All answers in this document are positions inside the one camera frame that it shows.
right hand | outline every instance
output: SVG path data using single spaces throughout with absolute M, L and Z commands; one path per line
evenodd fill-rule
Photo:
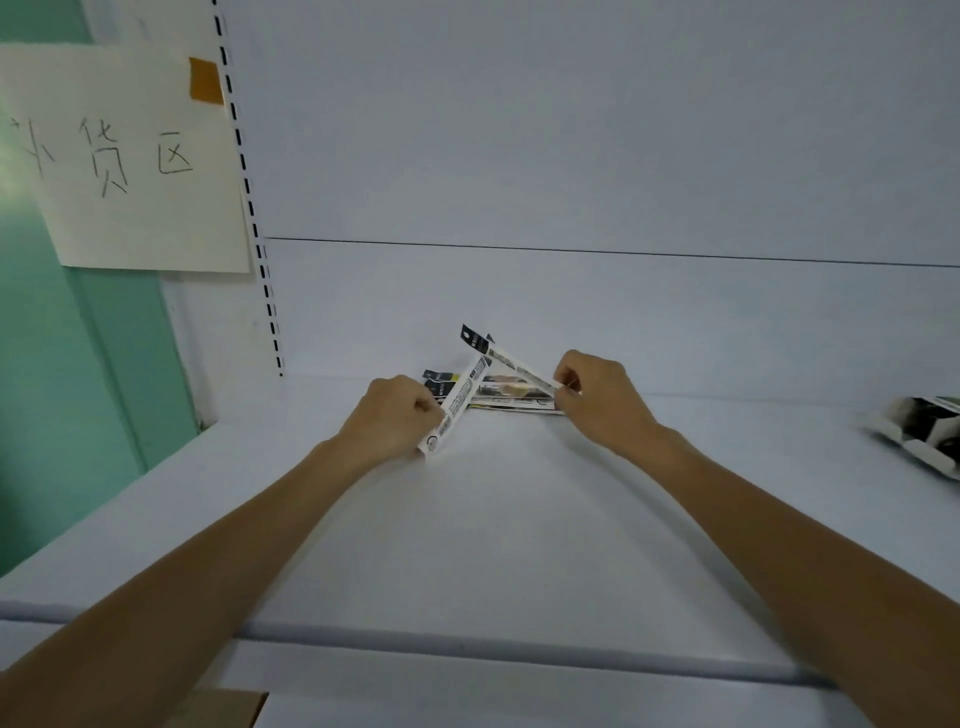
M 553 375 L 565 387 L 557 406 L 584 435 L 621 457 L 667 432 L 651 414 L 618 361 L 571 350 Z

left hand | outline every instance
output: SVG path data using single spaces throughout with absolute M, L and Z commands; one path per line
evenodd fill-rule
M 444 419 L 430 390 L 408 376 L 374 379 L 337 439 L 371 468 L 412 452 Z

cardboard box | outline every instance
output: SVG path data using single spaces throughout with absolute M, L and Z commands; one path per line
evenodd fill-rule
M 265 692 L 193 691 L 163 728 L 252 728 L 266 699 Z

orange tape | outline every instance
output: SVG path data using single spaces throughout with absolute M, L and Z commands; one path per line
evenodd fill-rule
M 190 59 L 190 98 L 206 101 L 208 104 L 224 104 L 224 93 L 220 90 L 220 75 L 213 61 Z

white shelf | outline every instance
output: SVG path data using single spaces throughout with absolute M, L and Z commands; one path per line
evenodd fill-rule
M 0 670 L 56 629 L 0 620 Z M 837 691 L 247 640 L 231 641 L 201 682 L 268 691 L 266 716 L 285 728 L 329 724 L 321 718 L 339 719 L 337 725 L 356 725 L 360 718 L 418 726 L 427 720 L 503 726 L 509 719 L 540 727 L 871 725 Z
M 0 580 L 0 618 L 67 620 L 269 485 L 365 386 L 292 377 Z M 708 454 L 954 599 L 960 494 L 855 413 L 649 399 Z M 373 473 L 322 521 L 244 635 L 581 667 L 805 675 L 693 521 L 561 418 L 468 412 L 429 466 Z

